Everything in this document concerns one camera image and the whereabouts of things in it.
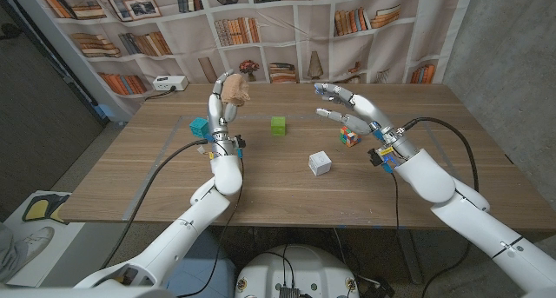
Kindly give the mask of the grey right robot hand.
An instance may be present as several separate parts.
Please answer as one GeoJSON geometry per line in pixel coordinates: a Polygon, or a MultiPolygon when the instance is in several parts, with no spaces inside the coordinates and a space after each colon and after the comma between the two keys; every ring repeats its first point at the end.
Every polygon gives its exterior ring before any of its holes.
{"type": "Polygon", "coordinates": [[[354,115],[318,108],[316,114],[343,123],[356,134],[366,136],[376,130],[386,133],[394,128],[390,119],[366,97],[355,94],[340,85],[331,83],[316,83],[315,93],[322,96],[323,101],[342,104],[354,115]]]}

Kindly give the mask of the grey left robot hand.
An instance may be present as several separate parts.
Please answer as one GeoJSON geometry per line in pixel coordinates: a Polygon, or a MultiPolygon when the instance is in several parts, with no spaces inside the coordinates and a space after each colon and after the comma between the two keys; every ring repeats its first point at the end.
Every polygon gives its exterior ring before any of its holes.
{"type": "Polygon", "coordinates": [[[234,74],[228,70],[215,81],[208,100],[208,130],[214,141],[221,141],[228,136],[228,123],[235,120],[238,107],[232,103],[225,104],[222,91],[225,81],[234,74]]]}

